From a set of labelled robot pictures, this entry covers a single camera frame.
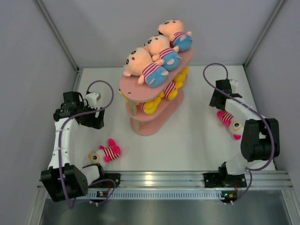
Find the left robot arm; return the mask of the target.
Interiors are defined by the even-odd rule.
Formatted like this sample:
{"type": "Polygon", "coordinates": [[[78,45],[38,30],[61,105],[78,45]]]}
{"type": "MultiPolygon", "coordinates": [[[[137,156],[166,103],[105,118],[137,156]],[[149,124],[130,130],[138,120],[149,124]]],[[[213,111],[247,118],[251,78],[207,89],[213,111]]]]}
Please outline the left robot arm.
{"type": "Polygon", "coordinates": [[[101,129],[104,126],[104,110],[97,114],[100,93],[87,92],[86,96],[71,91],[63,94],[63,103],[53,114],[55,141],[52,159],[40,179],[54,202],[81,197],[93,184],[101,187],[106,176],[100,163],[87,166],[75,161],[75,138],[79,126],[101,129]]]}

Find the pink white panda plush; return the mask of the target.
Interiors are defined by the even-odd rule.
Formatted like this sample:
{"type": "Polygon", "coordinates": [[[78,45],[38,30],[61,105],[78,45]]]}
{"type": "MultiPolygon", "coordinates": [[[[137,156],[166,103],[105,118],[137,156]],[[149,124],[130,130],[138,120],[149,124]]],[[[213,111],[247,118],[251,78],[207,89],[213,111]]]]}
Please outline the pink white panda plush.
{"type": "Polygon", "coordinates": [[[242,138],[244,127],[231,113],[220,110],[217,112],[217,117],[228,128],[235,140],[242,138]]]}

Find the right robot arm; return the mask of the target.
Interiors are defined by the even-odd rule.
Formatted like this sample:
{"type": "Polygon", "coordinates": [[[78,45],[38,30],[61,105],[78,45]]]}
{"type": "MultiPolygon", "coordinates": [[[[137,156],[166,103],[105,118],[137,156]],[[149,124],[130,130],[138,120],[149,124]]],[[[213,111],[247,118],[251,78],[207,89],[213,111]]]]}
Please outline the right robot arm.
{"type": "Polygon", "coordinates": [[[248,105],[242,96],[233,93],[229,79],[217,80],[210,106],[217,108],[217,117],[235,140],[241,141],[240,153],[219,168],[219,182],[230,186],[236,176],[258,161],[273,160],[280,154],[279,123],[266,118],[248,105]]]}

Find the pink white panda plush glasses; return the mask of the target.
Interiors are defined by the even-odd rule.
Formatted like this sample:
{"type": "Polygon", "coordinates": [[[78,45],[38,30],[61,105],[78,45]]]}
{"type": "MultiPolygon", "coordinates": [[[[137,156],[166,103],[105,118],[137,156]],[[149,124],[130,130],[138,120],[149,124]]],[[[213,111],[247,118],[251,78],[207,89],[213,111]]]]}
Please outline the pink white panda plush glasses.
{"type": "Polygon", "coordinates": [[[121,156],[121,148],[112,139],[108,139],[107,146],[100,145],[97,151],[93,151],[88,155],[88,160],[91,164],[106,164],[118,159],[121,156]]]}

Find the boy plush black hair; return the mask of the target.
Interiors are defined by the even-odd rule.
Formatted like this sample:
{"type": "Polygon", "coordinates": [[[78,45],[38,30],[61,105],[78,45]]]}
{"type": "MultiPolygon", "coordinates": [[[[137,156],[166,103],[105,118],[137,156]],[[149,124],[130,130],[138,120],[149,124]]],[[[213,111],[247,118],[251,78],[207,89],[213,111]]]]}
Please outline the boy plush black hair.
{"type": "Polygon", "coordinates": [[[165,82],[169,72],[162,66],[164,61],[153,61],[151,55],[142,47],[133,50],[124,63],[123,75],[138,77],[139,85],[147,84],[151,88],[160,86],[165,82]]]}

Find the yellow plush toy striped shirt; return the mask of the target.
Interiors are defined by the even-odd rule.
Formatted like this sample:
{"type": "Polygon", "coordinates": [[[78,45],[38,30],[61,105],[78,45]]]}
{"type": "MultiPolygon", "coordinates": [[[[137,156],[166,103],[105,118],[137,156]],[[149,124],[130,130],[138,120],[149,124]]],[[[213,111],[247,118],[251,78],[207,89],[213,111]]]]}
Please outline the yellow plush toy striped shirt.
{"type": "Polygon", "coordinates": [[[173,81],[174,82],[181,82],[183,83],[185,78],[186,78],[186,75],[188,74],[189,72],[189,67],[185,67],[174,79],[173,81]]]}

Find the boy plush blue pants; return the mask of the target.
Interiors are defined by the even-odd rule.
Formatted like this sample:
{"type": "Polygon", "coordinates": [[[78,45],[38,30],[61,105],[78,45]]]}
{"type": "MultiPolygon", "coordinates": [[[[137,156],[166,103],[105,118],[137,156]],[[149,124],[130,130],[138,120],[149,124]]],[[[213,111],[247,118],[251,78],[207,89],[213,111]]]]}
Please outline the boy plush blue pants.
{"type": "Polygon", "coordinates": [[[143,47],[149,52],[154,62],[163,61],[162,66],[167,71],[173,71],[180,64],[179,47],[171,47],[169,39],[163,35],[150,37],[143,47]]]}

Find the yellow plush toy big eyes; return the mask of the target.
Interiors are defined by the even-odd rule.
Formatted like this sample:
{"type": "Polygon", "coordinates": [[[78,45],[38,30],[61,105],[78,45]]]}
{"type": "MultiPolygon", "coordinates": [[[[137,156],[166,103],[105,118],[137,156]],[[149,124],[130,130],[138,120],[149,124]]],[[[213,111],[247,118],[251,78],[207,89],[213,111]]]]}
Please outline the yellow plush toy big eyes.
{"type": "Polygon", "coordinates": [[[161,92],[155,99],[148,101],[148,102],[140,102],[140,103],[136,103],[136,106],[141,109],[145,114],[153,114],[158,105],[161,102],[161,98],[164,97],[164,93],[161,92]]]}

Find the yellow cat plush striped shirt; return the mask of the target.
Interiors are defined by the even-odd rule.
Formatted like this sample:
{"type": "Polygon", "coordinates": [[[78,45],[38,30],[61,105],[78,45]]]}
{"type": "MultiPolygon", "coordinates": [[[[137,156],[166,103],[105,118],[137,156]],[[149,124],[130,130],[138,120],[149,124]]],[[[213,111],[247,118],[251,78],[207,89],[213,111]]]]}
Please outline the yellow cat plush striped shirt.
{"type": "Polygon", "coordinates": [[[160,98],[166,98],[167,100],[173,100],[177,94],[178,90],[183,86],[183,82],[170,82],[159,94],[160,98]]]}

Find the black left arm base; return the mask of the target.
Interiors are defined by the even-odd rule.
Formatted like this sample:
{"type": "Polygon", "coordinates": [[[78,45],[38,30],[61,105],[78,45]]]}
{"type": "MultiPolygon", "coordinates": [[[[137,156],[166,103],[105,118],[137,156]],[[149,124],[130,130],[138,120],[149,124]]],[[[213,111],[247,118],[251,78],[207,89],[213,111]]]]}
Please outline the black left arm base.
{"type": "MultiPolygon", "coordinates": [[[[116,187],[120,185],[120,179],[121,179],[121,174],[116,173],[116,172],[105,172],[104,173],[104,179],[110,179],[113,180],[116,184],[116,187]]],[[[113,188],[113,182],[112,181],[105,181],[104,184],[102,185],[104,188],[113,188]]]]}

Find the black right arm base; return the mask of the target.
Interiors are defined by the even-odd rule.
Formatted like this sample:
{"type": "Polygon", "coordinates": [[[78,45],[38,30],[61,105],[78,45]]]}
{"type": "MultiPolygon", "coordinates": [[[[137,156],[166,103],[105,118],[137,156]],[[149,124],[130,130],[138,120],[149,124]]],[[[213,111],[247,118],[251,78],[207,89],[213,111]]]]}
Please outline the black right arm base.
{"type": "Polygon", "coordinates": [[[206,188],[246,188],[247,182],[244,174],[220,175],[217,172],[203,174],[206,188]]]}

